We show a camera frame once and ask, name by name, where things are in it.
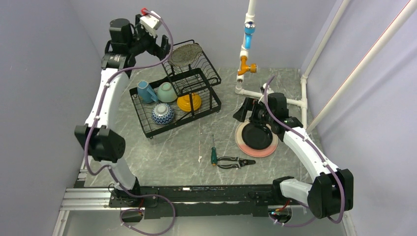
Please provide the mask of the black ceramic plate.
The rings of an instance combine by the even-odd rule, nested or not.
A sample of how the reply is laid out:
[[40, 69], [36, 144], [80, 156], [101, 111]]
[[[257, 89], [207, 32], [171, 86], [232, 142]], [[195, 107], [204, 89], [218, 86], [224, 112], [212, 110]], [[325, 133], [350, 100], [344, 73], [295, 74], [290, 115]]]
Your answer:
[[241, 132], [243, 142], [252, 149], [263, 150], [268, 148], [273, 141], [273, 133], [264, 125], [248, 123]]

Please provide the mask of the pink rimmed ceramic plate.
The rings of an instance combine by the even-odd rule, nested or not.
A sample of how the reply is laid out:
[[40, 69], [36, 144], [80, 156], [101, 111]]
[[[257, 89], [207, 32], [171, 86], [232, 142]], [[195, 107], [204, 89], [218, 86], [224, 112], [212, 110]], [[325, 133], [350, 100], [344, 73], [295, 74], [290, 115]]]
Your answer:
[[275, 134], [273, 134], [272, 144], [268, 148], [263, 149], [263, 150], [252, 149], [243, 142], [242, 137], [241, 137], [241, 132], [242, 132], [243, 127], [247, 125], [248, 123], [250, 122], [246, 121], [244, 123], [239, 124], [235, 131], [236, 144], [240, 148], [240, 150], [251, 157], [258, 157], [258, 158], [267, 157], [271, 155], [272, 153], [274, 153], [278, 147], [278, 137]]

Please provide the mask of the speckled grey ceramic plate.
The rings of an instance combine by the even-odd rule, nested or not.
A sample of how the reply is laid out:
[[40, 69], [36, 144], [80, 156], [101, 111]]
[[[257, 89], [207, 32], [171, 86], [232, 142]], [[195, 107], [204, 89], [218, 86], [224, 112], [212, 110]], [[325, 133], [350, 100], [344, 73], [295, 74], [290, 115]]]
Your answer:
[[203, 49], [199, 44], [191, 43], [182, 45], [173, 50], [168, 63], [175, 67], [182, 67], [194, 62], [202, 53]]

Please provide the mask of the blue floral ceramic mug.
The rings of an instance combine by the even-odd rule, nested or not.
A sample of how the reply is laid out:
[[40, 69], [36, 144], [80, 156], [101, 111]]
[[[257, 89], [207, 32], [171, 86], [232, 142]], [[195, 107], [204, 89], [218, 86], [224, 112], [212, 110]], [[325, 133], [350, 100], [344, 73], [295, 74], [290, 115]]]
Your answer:
[[137, 94], [140, 100], [146, 104], [159, 101], [154, 89], [147, 81], [142, 80], [137, 84]]

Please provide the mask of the mint green ceramic bowl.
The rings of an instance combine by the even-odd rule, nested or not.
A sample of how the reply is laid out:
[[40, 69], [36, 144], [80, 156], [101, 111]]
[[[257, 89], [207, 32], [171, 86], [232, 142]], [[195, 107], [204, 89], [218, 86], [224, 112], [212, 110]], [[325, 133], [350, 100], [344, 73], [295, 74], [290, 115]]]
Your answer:
[[177, 99], [177, 95], [171, 83], [162, 83], [157, 90], [157, 97], [163, 103], [170, 103]]

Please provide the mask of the yellow ribbed ceramic bowl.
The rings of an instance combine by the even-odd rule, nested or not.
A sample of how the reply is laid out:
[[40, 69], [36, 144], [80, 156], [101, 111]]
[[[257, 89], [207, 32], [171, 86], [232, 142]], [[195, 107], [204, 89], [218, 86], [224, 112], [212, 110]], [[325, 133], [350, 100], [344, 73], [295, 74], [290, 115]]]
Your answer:
[[201, 97], [196, 93], [181, 96], [177, 99], [178, 107], [184, 112], [191, 112], [192, 109], [198, 110], [202, 104]]

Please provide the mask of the red patterned ceramic bowl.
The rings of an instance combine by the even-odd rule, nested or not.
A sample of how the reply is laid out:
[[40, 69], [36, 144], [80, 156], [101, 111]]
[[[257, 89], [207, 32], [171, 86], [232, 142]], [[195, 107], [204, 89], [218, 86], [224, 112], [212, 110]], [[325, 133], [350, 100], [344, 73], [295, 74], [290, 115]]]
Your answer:
[[159, 125], [167, 125], [175, 118], [174, 110], [167, 103], [157, 104], [151, 113], [152, 120]]

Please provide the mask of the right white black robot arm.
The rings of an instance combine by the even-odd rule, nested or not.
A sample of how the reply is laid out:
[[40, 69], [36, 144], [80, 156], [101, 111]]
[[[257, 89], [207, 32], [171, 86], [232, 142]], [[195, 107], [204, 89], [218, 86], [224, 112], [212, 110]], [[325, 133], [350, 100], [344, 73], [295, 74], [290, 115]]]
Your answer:
[[311, 184], [290, 176], [275, 179], [271, 190], [275, 203], [296, 200], [307, 205], [318, 219], [335, 214], [342, 217], [353, 208], [353, 174], [349, 169], [340, 169], [318, 149], [301, 122], [289, 115], [284, 94], [273, 92], [262, 101], [247, 97], [233, 118], [239, 122], [248, 120], [255, 127], [267, 127], [293, 151], [312, 178]]

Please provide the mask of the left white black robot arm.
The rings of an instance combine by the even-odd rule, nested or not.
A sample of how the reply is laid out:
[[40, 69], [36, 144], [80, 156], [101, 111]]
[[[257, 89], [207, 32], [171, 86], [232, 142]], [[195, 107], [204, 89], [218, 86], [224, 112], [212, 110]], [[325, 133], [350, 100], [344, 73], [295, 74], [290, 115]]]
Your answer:
[[115, 181], [115, 192], [130, 207], [141, 200], [138, 178], [124, 158], [125, 139], [113, 130], [115, 116], [132, 70], [138, 70], [136, 56], [149, 53], [159, 59], [155, 66], [167, 61], [172, 53], [172, 34], [156, 13], [138, 14], [135, 23], [118, 18], [110, 22], [110, 39], [101, 60], [101, 79], [93, 108], [74, 135], [83, 148], [83, 159], [90, 175], [107, 169]]

